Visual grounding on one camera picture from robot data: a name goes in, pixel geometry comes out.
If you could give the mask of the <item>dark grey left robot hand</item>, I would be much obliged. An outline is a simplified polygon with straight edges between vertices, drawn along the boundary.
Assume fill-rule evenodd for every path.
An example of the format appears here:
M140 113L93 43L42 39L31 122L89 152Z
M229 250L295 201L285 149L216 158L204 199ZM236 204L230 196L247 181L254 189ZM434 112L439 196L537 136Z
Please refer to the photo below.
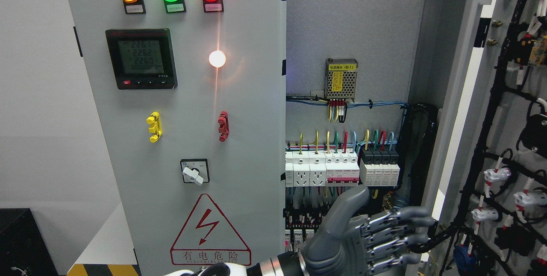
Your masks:
M299 255L305 276L371 276L420 262L409 247L428 240L427 208L410 206L355 216L369 200L367 186L344 192Z

